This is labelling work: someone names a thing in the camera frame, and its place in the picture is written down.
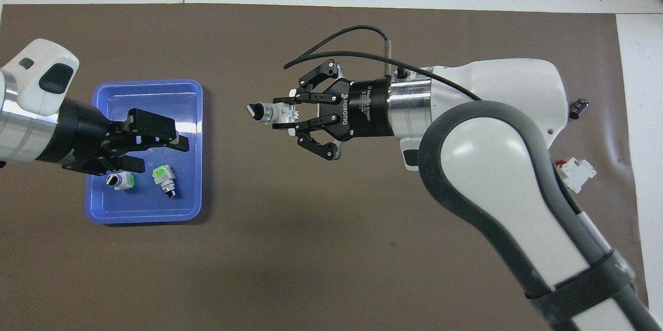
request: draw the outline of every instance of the plastic connector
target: plastic connector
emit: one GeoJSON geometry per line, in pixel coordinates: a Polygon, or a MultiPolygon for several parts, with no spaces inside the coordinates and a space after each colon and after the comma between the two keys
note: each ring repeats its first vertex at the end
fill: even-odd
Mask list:
{"type": "Polygon", "coordinates": [[[133,189],[136,185],[131,172],[113,173],[106,177],[106,184],[117,190],[133,189]]]}
{"type": "Polygon", "coordinates": [[[582,185],[596,175],[596,170],[587,160],[576,160],[575,158],[555,162],[555,169],[559,173],[561,181],[576,194],[582,189],[582,185]]]}
{"type": "Polygon", "coordinates": [[[170,168],[170,165],[162,165],[159,168],[155,168],[152,171],[152,177],[154,178],[154,183],[161,186],[161,189],[164,190],[164,194],[168,196],[168,199],[171,199],[175,196],[175,173],[170,168]]]}

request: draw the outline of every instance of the blue tray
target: blue tray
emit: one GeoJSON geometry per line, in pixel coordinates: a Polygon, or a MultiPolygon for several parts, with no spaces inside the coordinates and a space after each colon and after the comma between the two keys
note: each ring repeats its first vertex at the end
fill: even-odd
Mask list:
{"type": "Polygon", "coordinates": [[[132,108],[175,120],[189,138],[189,152],[154,148],[129,152],[145,160],[145,173],[133,173],[133,189],[115,191],[106,176],[90,176],[85,189],[85,214],[94,223],[187,221],[200,212],[202,197],[203,90],[192,79],[107,82],[97,87],[92,105],[114,121],[124,121],[132,108]],[[152,170],[168,164],[175,173],[177,194],[168,199],[154,184],[152,170]]]}

